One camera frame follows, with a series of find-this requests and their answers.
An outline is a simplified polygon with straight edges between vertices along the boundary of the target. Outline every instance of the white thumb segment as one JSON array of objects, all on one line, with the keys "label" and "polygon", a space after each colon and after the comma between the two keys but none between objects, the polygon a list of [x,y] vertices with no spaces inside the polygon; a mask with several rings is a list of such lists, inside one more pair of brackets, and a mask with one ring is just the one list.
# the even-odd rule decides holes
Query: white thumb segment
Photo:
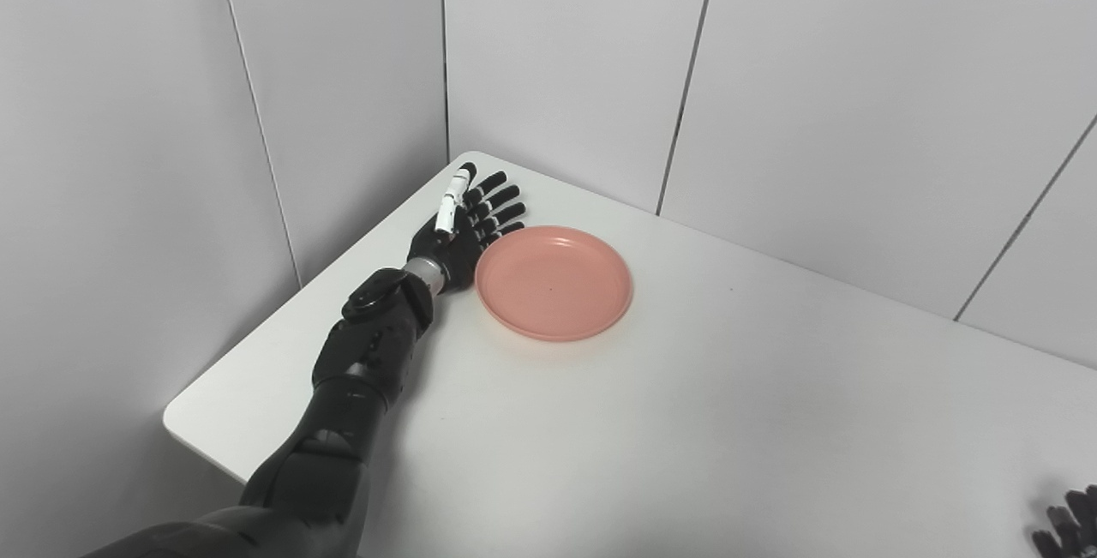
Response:
[{"label": "white thumb segment", "polygon": [[438,218],[434,221],[437,232],[453,234],[454,214],[471,182],[472,174],[465,168],[460,168],[450,180],[450,187],[442,197],[442,206],[438,207]]}]

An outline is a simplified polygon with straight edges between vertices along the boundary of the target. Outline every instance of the panel seam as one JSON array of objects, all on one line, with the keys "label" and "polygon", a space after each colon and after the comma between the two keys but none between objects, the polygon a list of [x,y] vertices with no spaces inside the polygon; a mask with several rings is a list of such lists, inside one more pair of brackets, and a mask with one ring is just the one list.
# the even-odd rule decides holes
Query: panel seam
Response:
[{"label": "panel seam", "polygon": [[689,86],[693,79],[693,66],[697,62],[697,50],[701,46],[701,32],[704,30],[704,19],[709,14],[709,0],[701,1],[701,14],[697,20],[697,33],[693,35],[693,49],[690,50],[689,66],[686,68],[686,84],[682,86],[682,98],[678,104],[678,117],[675,119],[675,132],[670,136],[670,149],[667,151],[667,167],[663,171],[663,184],[659,186],[659,200],[655,204],[655,215],[663,214],[663,202],[667,197],[667,183],[670,180],[670,166],[674,164],[675,150],[678,148],[678,134],[682,127],[682,116],[686,114],[686,99],[689,98]]},{"label": "panel seam", "polygon": [[442,117],[445,122],[445,162],[453,160],[450,151],[450,66],[445,47],[445,0],[441,0],[442,7]]},{"label": "panel seam", "polygon": [[964,300],[963,305],[961,305],[960,311],[957,312],[957,316],[953,317],[952,319],[953,322],[957,322],[957,320],[960,320],[960,317],[963,317],[963,312],[966,311],[968,305],[971,305],[972,299],[974,299],[975,296],[979,295],[980,289],[983,288],[984,284],[986,284],[987,277],[991,277],[991,273],[994,273],[994,270],[997,269],[998,262],[1002,261],[1006,252],[1008,252],[1010,247],[1014,246],[1014,242],[1017,241],[1017,238],[1020,237],[1021,230],[1025,230],[1025,227],[1032,218],[1032,214],[1036,214],[1036,210],[1040,206],[1040,203],[1043,202],[1043,198],[1047,198],[1048,192],[1051,191],[1051,187],[1054,186],[1054,184],[1058,182],[1059,176],[1063,174],[1063,171],[1065,171],[1066,164],[1071,162],[1071,159],[1074,159],[1074,155],[1076,155],[1078,148],[1082,148],[1082,144],[1086,141],[1086,137],[1089,136],[1089,132],[1093,132],[1094,125],[1097,125],[1097,114],[1095,114],[1093,119],[1089,121],[1089,124],[1086,125],[1085,132],[1082,132],[1082,136],[1078,137],[1078,140],[1074,143],[1074,147],[1071,147],[1070,152],[1066,153],[1066,159],[1063,159],[1063,162],[1060,163],[1059,168],[1055,169],[1055,174],[1051,175],[1051,180],[1049,180],[1048,184],[1045,184],[1043,191],[1040,192],[1040,195],[1038,195],[1036,202],[1032,203],[1032,206],[1029,207],[1029,210],[1027,212],[1027,214],[1025,214],[1025,217],[1021,218],[1021,223],[1019,223],[1019,225],[1016,227],[1014,234],[1009,235],[1009,239],[1007,239],[1006,244],[1002,247],[1002,250],[1000,252],[998,252],[998,255],[995,257],[993,262],[991,262],[991,267],[986,270],[986,273],[983,273],[983,277],[981,277],[979,284],[975,285],[975,289],[972,289],[971,295],[968,296],[968,300]]},{"label": "panel seam", "polygon": [[259,140],[263,145],[263,155],[267,156],[267,168],[270,171],[271,184],[274,187],[274,202],[278,203],[278,214],[282,221],[282,234],[285,235],[285,247],[290,252],[290,265],[293,267],[294,280],[297,280],[297,289],[304,287],[301,280],[301,270],[297,269],[297,257],[293,252],[293,242],[290,241],[290,226],[285,221],[285,207],[282,204],[282,192],[279,191],[278,178],[274,175],[274,162],[271,160],[270,147],[267,145],[267,132],[263,129],[262,118],[259,116],[259,101],[256,99],[255,84],[251,82],[251,69],[248,67],[248,58],[244,55],[244,39],[240,38],[240,27],[236,22],[236,10],[233,0],[225,0],[228,3],[228,15],[233,20],[233,33],[236,35],[236,49],[240,52],[240,62],[244,65],[244,78],[248,82],[248,94],[251,98],[251,110],[256,116],[256,127],[259,128]]}]

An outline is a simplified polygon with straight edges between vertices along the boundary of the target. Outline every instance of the robotic arm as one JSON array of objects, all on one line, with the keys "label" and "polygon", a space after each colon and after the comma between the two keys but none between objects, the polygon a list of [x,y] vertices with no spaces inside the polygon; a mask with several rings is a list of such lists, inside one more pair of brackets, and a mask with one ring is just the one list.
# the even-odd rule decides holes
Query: robotic arm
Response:
[{"label": "robotic arm", "polygon": [[313,369],[297,428],[256,470],[237,506],[140,531],[84,558],[352,558],[365,522],[370,455],[404,390],[415,344],[440,293],[467,288],[480,254],[522,227],[517,186],[496,172],[467,190],[454,175],[439,215],[411,241],[403,270],[380,270],[350,295]]}]

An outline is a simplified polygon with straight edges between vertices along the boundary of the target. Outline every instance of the white wall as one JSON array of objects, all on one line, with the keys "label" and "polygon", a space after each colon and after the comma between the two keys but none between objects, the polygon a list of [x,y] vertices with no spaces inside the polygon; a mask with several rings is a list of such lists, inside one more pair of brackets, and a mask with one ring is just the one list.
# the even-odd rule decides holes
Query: white wall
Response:
[{"label": "white wall", "polygon": [[954,317],[1097,112],[1095,15],[711,0],[663,215]]},{"label": "white wall", "polygon": [[445,163],[441,0],[231,0],[302,281]]},{"label": "white wall", "polygon": [[674,144],[665,217],[954,317],[1097,112],[1097,0],[710,0],[675,143],[700,7],[446,0],[451,151],[654,210]]},{"label": "white wall", "polygon": [[1097,367],[1097,132],[960,321]]},{"label": "white wall", "polygon": [[225,0],[0,0],[0,545],[230,504],[162,407],[296,288]]},{"label": "white wall", "polygon": [[701,1],[445,0],[450,151],[655,210]]}]

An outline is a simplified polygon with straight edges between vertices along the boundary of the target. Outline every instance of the pink plate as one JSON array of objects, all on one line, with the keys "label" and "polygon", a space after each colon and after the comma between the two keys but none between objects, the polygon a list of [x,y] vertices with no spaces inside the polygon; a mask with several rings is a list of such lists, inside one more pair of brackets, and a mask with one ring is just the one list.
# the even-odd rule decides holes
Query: pink plate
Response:
[{"label": "pink plate", "polygon": [[476,292],[491,316],[522,335],[572,342],[624,316],[632,277],[600,238],[533,226],[488,247],[476,266]]}]

